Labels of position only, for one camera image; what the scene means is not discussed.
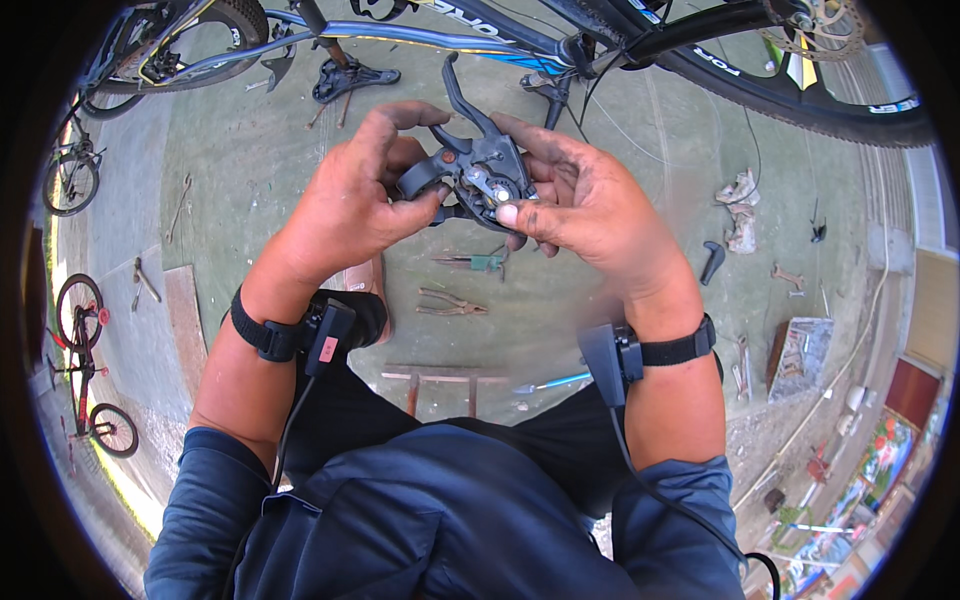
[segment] hand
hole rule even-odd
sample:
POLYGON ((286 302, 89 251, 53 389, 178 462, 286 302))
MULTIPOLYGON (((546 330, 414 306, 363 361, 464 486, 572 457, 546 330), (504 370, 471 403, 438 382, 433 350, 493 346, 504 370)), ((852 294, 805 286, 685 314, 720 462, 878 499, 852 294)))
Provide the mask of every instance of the hand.
POLYGON ((511 248, 517 250, 523 236, 530 236, 547 257, 555 255, 557 247, 579 254, 612 280, 641 341, 674 339, 696 329, 703 317, 696 279, 666 223, 626 167, 561 133, 506 114, 491 118, 527 150, 524 162, 540 196, 497 209, 501 225, 523 234, 512 236, 511 248))
POLYGON ((449 113, 424 102, 380 105, 351 140, 327 153, 277 235, 298 280, 316 289, 332 274, 370 260, 433 221, 450 191, 444 184, 411 202, 387 200, 396 197, 397 179, 427 158, 416 139, 398 137, 397 131, 449 119, 449 113))

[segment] wrist strap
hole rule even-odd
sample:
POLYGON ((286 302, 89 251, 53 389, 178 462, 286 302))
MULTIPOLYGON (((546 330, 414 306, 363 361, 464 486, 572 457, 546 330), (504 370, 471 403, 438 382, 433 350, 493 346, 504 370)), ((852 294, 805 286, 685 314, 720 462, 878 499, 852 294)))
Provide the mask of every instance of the wrist strap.
POLYGON ((240 301, 240 290, 233 296, 230 303, 230 320, 233 328, 245 342, 256 348, 257 354, 264 360, 274 363, 285 363, 293 360, 300 340, 300 324, 285 325, 268 321, 264 324, 251 319, 243 309, 240 301))
POLYGON ((640 344, 644 367, 669 367, 679 365, 710 353, 717 342, 713 320, 704 313, 700 326, 692 334, 669 342, 646 342, 640 344))

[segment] brake lever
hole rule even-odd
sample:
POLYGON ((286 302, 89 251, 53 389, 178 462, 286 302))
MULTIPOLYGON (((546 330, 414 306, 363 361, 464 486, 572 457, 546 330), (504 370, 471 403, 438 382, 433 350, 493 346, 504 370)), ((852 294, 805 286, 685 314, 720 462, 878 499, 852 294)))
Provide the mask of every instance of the brake lever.
POLYGON ((479 138, 451 135, 439 125, 431 133, 443 147, 430 158, 410 167, 396 182, 403 200, 413 200, 428 186, 453 178, 453 192, 462 210, 441 206, 432 225, 450 217, 467 216, 481 226, 505 233, 512 232, 496 221, 496 208, 510 200, 536 199, 537 189, 530 180, 526 165, 514 140, 504 134, 489 116, 464 99, 453 62, 458 53, 451 52, 444 61, 444 85, 453 108, 470 120, 483 133, 479 138))

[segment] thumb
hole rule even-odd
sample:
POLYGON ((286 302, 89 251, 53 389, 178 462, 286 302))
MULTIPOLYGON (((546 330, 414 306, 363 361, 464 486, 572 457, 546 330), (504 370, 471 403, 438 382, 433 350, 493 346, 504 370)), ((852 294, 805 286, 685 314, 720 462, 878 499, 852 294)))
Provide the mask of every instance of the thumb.
POLYGON ((564 224, 567 208, 543 200, 501 204, 496 209, 500 225, 524 233, 539 242, 565 246, 564 224))
POLYGON ((449 185, 436 183, 411 201, 401 200, 390 204, 390 209, 394 212, 396 239, 401 240, 430 225, 437 216, 437 209, 449 193, 449 185))

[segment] red bicycle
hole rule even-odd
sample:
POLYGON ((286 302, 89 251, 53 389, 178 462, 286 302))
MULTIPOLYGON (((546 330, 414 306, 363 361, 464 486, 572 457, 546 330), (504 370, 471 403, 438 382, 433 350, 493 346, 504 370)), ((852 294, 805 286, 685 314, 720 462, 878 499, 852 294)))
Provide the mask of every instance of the red bicycle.
MULTIPOLYGON (((50 336, 60 348, 67 350, 67 364, 57 369, 50 357, 47 366, 53 380, 58 373, 67 378, 73 396, 73 421, 75 433, 67 436, 71 461, 71 441, 90 436, 107 454, 117 458, 129 458, 140 444, 133 421, 126 412, 112 404, 100 403, 86 413, 86 398, 90 379, 97 372, 106 376, 106 367, 97 369, 93 360, 93 346, 100 339, 104 326, 109 322, 109 311, 104 307, 100 289, 89 276, 76 274, 64 282, 57 296, 57 327, 60 335, 50 331, 50 336), (74 385, 74 375, 80 376, 79 390, 74 385)), ((66 424, 60 417, 60 425, 66 435, 66 424)))

